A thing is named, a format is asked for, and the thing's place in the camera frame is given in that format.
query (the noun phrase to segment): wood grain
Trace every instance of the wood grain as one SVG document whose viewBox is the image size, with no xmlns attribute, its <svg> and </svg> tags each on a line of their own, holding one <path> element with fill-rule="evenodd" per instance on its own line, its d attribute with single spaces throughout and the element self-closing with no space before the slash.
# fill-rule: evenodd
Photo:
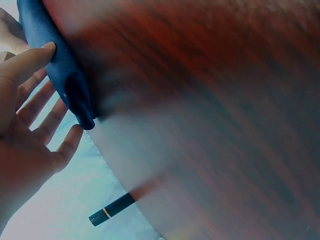
<svg viewBox="0 0 320 240">
<path fill-rule="evenodd" d="M 90 133 L 167 240 L 320 238 L 313 0 L 43 0 L 102 117 Z"/>
</svg>

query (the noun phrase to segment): black lipstick tube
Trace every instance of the black lipstick tube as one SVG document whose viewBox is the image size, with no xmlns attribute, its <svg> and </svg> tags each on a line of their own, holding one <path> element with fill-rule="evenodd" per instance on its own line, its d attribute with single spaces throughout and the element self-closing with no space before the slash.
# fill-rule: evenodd
<svg viewBox="0 0 320 240">
<path fill-rule="evenodd" d="M 97 211 L 95 214 L 91 215 L 89 219 L 91 223 L 96 227 L 112 218 L 114 215 L 120 213 L 122 210 L 126 209 L 133 203 L 135 203 L 134 198 L 130 195 L 130 193 L 127 193 L 114 202 L 110 203 L 108 206 Z"/>
</svg>

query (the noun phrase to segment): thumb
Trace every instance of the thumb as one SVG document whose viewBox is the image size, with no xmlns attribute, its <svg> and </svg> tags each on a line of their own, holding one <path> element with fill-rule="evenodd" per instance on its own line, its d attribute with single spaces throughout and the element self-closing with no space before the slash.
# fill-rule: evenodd
<svg viewBox="0 0 320 240">
<path fill-rule="evenodd" d="M 4 51 L 13 53 L 15 55 L 22 54 L 30 49 L 29 45 L 22 39 L 6 32 L 1 37 L 1 43 L 4 46 Z"/>
</svg>

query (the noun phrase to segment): hand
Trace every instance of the hand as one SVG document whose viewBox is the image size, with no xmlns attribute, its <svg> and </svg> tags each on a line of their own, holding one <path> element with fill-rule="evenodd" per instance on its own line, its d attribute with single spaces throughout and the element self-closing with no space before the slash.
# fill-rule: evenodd
<svg viewBox="0 0 320 240">
<path fill-rule="evenodd" d="M 21 25 L 0 7 L 0 46 L 15 55 L 30 49 Z"/>
<path fill-rule="evenodd" d="M 0 64 L 0 234 L 4 219 L 8 221 L 53 174 L 65 168 L 83 134 L 74 125 L 57 151 L 46 147 L 67 112 L 61 99 L 37 129 L 29 129 L 55 92 L 51 81 L 18 110 L 45 77 L 43 67 L 54 52 L 54 43 L 49 43 Z"/>
</svg>

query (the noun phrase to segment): blue fabric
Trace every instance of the blue fabric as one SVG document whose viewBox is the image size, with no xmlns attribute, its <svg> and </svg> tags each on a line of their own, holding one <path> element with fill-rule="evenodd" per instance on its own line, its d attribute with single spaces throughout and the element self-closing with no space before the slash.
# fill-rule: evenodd
<svg viewBox="0 0 320 240">
<path fill-rule="evenodd" d="M 41 0 L 17 0 L 17 6 L 19 20 L 31 48 L 55 42 L 56 52 L 46 66 L 46 72 L 82 128 L 91 130 L 95 126 L 95 114 L 86 79 L 45 6 Z"/>
</svg>

